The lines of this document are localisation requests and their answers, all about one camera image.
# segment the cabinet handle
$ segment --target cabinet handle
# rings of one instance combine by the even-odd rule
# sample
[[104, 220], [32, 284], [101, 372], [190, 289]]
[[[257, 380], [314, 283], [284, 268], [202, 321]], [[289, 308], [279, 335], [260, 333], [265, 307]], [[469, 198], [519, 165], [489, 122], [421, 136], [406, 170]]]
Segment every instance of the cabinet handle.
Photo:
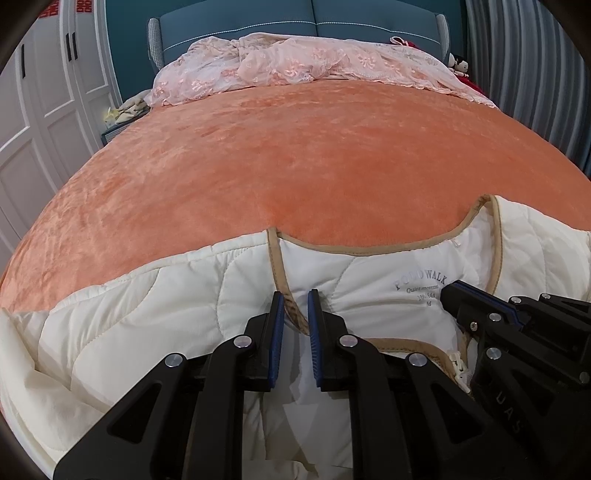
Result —
[[25, 72], [25, 44], [21, 45], [21, 74], [22, 78], [27, 76]]
[[74, 45], [74, 60], [78, 60], [78, 47], [76, 47], [76, 32], [72, 34], [72, 44]]
[[66, 34], [66, 50], [68, 51], [68, 61], [72, 61], [72, 51], [70, 50], [70, 34]]

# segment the stuffed toy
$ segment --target stuffed toy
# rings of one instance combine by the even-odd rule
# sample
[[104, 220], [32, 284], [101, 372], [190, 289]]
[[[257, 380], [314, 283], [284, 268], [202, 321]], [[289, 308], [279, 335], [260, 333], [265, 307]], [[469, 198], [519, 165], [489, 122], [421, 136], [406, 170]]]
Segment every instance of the stuffed toy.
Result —
[[468, 77], [468, 62], [462, 57], [455, 57], [452, 53], [449, 54], [447, 60], [447, 68], [459, 77]]

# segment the orange bedspread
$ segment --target orange bedspread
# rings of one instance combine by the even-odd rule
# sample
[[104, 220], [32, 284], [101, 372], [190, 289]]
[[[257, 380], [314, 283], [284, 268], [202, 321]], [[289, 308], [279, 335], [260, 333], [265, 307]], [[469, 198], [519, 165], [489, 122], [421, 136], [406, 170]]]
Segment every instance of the orange bedspread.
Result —
[[385, 245], [446, 232], [483, 193], [591, 229], [591, 185], [498, 110], [381, 83], [261, 87], [151, 112], [55, 196], [0, 305], [49, 309], [157, 258], [277, 226]]

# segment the teal wall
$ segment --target teal wall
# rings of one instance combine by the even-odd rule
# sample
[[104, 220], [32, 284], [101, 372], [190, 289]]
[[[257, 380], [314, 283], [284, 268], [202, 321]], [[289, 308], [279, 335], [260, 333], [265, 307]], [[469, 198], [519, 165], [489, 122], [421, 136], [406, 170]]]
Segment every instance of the teal wall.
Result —
[[198, 1], [106, 0], [111, 56], [123, 101], [152, 88], [154, 70], [148, 59], [148, 20]]
[[[106, 0], [109, 44], [123, 101], [151, 88], [154, 81], [154, 71], [148, 59], [148, 20], [199, 1]], [[444, 14], [450, 27], [452, 53], [465, 56], [467, 30], [464, 0], [402, 1]]]
[[464, 0], [400, 0], [406, 4], [443, 14], [449, 24], [449, 41], [454, 55], [466, 56], [467, 17]]

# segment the wardrobe door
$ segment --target wardrobe door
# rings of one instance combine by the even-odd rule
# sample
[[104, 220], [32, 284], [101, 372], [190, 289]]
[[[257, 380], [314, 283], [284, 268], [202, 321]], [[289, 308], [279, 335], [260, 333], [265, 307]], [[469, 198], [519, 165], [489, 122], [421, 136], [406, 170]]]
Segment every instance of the wardrobe door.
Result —
[[[2, 112], [0, 115], [0, 164], [2, 165], [10, 161], [8, 152], [13, 148], [12, 143], [16, 141], [18, 144], [22, 133], [27, 129], [18, 94], [16, 62], [17, 55], [13, 54], [4, 71], [0, 73], [0, 112]], [[2, 201], [1, 197], [2, 195], [0, 195], [0, 269], [4, 270], [20, 239], [4, 215], [2, 207], [6, 206], [6, 199]]]
[[[20, 238], [57, 191], [55, 179], [59, 179], [47, 163], [43, 141], [26, 107], [26, 47], [22, 43], [17, 48], [0, 74], [0, 219], [5, 217]], [[10, 236], [8, 232], [0, 247], [5, 239], [11, 244]]]
[[109, 85], [106, 61], [102, 55], [104, 36], [100, 29], [106, 28], [99, 22], [98, 16], [102, 2], [69, 1], [69, 31], [74, 55], [72, 66], [90, 129], [97, 144], [102, 145], [100, 135], [106, 130], [105, 115], [110, 107], [115, 107], [114, 91]]
[[32, 116], [64, 182], [99, 149], [74, 79], [68, 7], [60, 1], [59, 15], [36, 20], [25, 59]]

